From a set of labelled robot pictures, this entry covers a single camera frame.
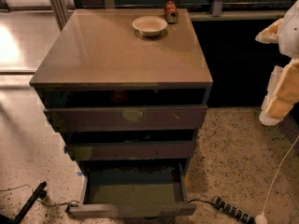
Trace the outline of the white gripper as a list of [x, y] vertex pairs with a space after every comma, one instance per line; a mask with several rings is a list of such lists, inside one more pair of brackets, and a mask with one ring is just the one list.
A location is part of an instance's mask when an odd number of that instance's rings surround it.
[[278, 44], [279, 52], [292, 58], [284, 68], [274, 68], [263, 99], [259, 120], [263, 125], [274, 126], [283, 121], [299, 102], [299, 0], [283, 19], [264, 28], [255, 40], [263, 44]]

